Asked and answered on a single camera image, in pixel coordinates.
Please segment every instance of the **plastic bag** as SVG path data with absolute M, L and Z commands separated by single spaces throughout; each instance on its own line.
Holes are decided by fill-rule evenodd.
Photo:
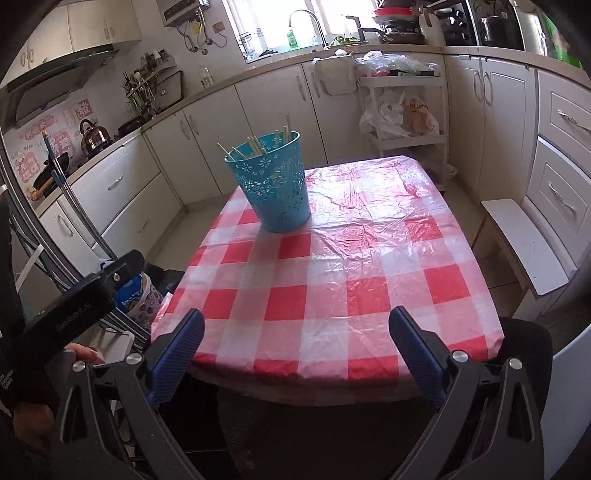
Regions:
M 385 77 L 391 70 L 411 75 L 420 75 L 421 72 L 434 72 L 436 76 L 439 75 L 439 65 L 436 63 L 423 63 L 406 55 L 384 54 L 379 50 L 370 51 L 355 62 L 357 77 Z
M 377 102 L 376 115 L 371 95 L 363 99 L 365 109 L 359 121 L 361 133 L 379 129 L 385 140 L 439 134 L 439 123 L 412 88 L 384 89 Z

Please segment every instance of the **kitchen table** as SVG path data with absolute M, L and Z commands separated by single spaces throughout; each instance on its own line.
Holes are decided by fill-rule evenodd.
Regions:
M 477 360 L 503 333 L 456 219 L 408 157 L 306 172 L 311 218 L 268 233 L 239 188 L 216 219 L 152 338 L 206 318 L 190 372 L 264 400 L 308 406 L 418 395 L 388 332 L 403 305 Z

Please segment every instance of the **cabinet door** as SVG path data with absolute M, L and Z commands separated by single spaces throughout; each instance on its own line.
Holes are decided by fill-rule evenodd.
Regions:
M 99 271 L 99 258 L 82 239 L 57 202 L 41 215 L 40 220 L 49 236 L 81 275 Z
M 480 200 L 513 199 L 527 190 L 535 141 L 535 71 L 500 60 L 483 61 L 485 135 Z
M 69 4 L 68 16 L 74 51 L 111 43 L 101 0 Z
M 68 7 L 58 7 L 47 15 L 29 38 L 29 68 L 72 53 Z
M 476 194 L 484 138 L 480 58 L 451 56 L 446 63 L 450 93 L 449 161 Z
M 327 95 L 314 76 L 312 63 L 304 65 L 304 72 L 329 165 L 376 158 L 369 137 L 359 129 L 363 112 L 358 94 Z
M 182 111 L 154 125 L 147 135 L 183 204 L 221 195 Z
M 23 73 L 29 71 L 29 61 L 27 58 L 28 43 L 25 43 L 18 52 L 18 55 L 14 58 L 14 61 L 10 65 L 4 79 L 0 83 L 0 88 L 4 87 L 8 82 L 13 81 L 15 78 L 20 77 Z
M 184 113 L 217 186 L 223 194 L 232 193 L 237 183 L 217 144 L 230 150 L 252 135 L 236 89 L 232 86 L 212 93 L 186 107 Z
M 301 134 L 305 168 L 325 167 L 326 154 L 301 65 L 257 75 L 236 85 L 246 118 L 257 137 L 283 131 L 290 114 L 291 127 Z
M 141 40 L 131 0 L 102 0 L 109 37 L 113 43 Z

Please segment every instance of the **blue plastic basket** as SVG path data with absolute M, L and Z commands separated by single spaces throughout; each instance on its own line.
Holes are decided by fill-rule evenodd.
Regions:
M 291 232 L 310 218 L 300 134 L 292 134 L 294 139 L 277 149 L 275 134 L 260 137 L 267 154 L 244 160 L 234 152 L 224 159 L 263 228 L 273 233 Z M 279 145 L 283 145 L 283 133 L 279 134 Z M 240 145 L 237 150 L 247 157 L 252 155 L 248 143 Z

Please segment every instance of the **drawer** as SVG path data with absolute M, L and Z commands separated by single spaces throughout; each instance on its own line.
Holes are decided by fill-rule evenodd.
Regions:
M 100 261 L 55 202 L 41 215 L 41 224 L 78 272 L 86 276 L 100 270 Z
M 97 163 L 74 182 L 72 189 L 96 229 L 102 233 L 159 173 L 160 169 L 140 135 Z M 85 229 L 82 231 L 85 240 L 92 238 Z
M 160 174 L 125 207 L 103 233 L 103 238 L 117 255 L 136 249 L 145 256 L 180 209 L 181 204 Z M 104 258 L 98 245 L 92 249 Z
M 591 179 L 562 152 L 538 138 L 527 196 L 579 265 L 591 242 Z
M 540 135 L 591 176 L 591 92 L 540 70 Z

